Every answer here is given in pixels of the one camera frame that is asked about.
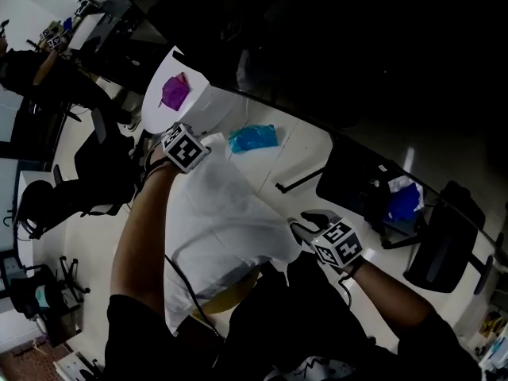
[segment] white floor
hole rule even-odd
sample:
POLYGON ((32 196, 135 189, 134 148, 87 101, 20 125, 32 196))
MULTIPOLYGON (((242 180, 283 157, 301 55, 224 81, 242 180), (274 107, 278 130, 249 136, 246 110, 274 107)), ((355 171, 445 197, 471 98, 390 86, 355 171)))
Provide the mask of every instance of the white floor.
MULTIPOLYGON (((81 118, 82 123, 70 119, 67 121, 55 159, 63 175, 71 179, 75 178, 73 160, 75 151, 93 129, 89 113, 83 114, 81 118)), ((217 131, 227 134, 232 129, 240 128, 244 123, 245 111, 242 107, 224 120, 217 131)), ((279 138, 279 147, 276 148, 264 148, 243 154, 227 154, 260 198, 283 217, 298 218, 302 211, 317 208, 335 210, 339 215, 346 216, 356 225, 362 244, 366 248, 365 256, 370 261, 427 298, 443 318, 459 330, 459 333, 468 331, 471 317, 475 316, 475 312, 482 311, 487 304, 485 295, 473 298, 473 290, 479 274, 471 265, 468 265, 459 286, 451 294, 439 294, 411 286, 404 280, 402 273, 408 267, 414 249, 408 247, 391 251, 383 250, 378 235, 369 228, 362 217, 320 199, 315 194, 318 178, 288 194, 281 194, 275 188, 275 183, 287 182, 292 177, 305 175, 325 163, 332 148, 328 134, 304 121, 257 102, 248 103, 248 123, 273 124, 279 138)), ((138 128, 136 135, 141 129, 142 126, 138 128)), ((67 258, 79 259, 78 280, 91 289, 91 293, 86 295, 83 307, 83 332, 69 344, 89 360, 97 358, 103 361, 104 359, 108 334, 106 309, 110 292, 111 264, 114 249, 127 217, 128 210, 122 209, 115 217, 80 218, 75 215, 67 221, 64 253, 67 258)), ((474 254, 484 261, 491 253, 490 245, 478 236, 474 254)), ((331 283, 337 283, 337 274, 333 270, 327 271, 327 275, 331 283)), ((378 344, 394 349, 397 339, 374 306, 352 280, 349 280, 346 285, 352 294, 352 311, 360 319, 366 333, 376 337, 378 344)), ((227 333, 229 315, 230 312, 227 312, 214 317, 217 328, 222 333, 227 333)))

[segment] person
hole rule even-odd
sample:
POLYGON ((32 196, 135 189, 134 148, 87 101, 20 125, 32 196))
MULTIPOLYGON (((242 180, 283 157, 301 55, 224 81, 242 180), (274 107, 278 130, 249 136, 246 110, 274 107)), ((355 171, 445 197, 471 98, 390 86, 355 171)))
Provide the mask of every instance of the person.
POLYGON ((51 105, 67 101, 88 109, 99 108, 120 124, 130 125, 131 113, 123 110, 92 79, 68 61, 59 58, 57 50, 50 53, 7 51, 9 43, 0 37, 0 84, 35 102, 51 105))
MULTIPOLYGON (((151 164, 164 153, 154 151, 151 164)), ((235 308, 213 369, 201 368, 164 322, 167 199, 178 175, 165 163, 133 203, 114 257, 105 379, 461 379, 481 371, 422 296, 366 260, 345 270, 398 337, 375 344, 304 252, 283 273, 271 265, 235 308)))

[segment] purple cloth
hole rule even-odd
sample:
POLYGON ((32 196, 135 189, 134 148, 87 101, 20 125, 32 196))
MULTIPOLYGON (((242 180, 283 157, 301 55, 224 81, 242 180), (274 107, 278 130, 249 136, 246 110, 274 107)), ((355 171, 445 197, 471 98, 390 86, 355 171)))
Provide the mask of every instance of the purple cloth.
POLYGON ((172 76, 162 88, 160 103, 164 103, 167 107, 178 111, 190 91, 189 83, 183 73, 172 76))

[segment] blue plastic bag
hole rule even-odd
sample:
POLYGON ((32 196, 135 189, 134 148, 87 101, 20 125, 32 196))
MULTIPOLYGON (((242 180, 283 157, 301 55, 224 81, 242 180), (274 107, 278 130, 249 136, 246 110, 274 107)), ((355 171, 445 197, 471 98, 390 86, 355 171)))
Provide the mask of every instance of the blue plastic bag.
POLYGON ((229 146, 233 153, 249 149, 276 147, 275 127, 270 125, 248 125, 229 134, 229 146))
POLYGON ((412 220, 419 202, 420 192, 416 188, 416 183, 411 183, 392 195, 387 207, 388 219, 391 221, 412 220))

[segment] wrist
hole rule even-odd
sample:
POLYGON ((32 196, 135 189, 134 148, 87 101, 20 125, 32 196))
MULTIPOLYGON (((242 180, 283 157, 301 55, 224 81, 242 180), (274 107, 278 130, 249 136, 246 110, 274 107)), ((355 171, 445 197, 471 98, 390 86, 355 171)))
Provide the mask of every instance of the wrist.
POLYGON ((166 179, 173 179, 179 174, 179 169, 173 165, 171 162, 166 162, 159 167, 155 168, 153 171, 150 171, 148 176, 145 179, 145 182, 153 179, 154 176, 165 177, 166 179))
POLYGON ((347 278, 355 278, 366 262, 362 256, 359 256, 351 264, 345 266, 343 270, 348 274, 347 278))

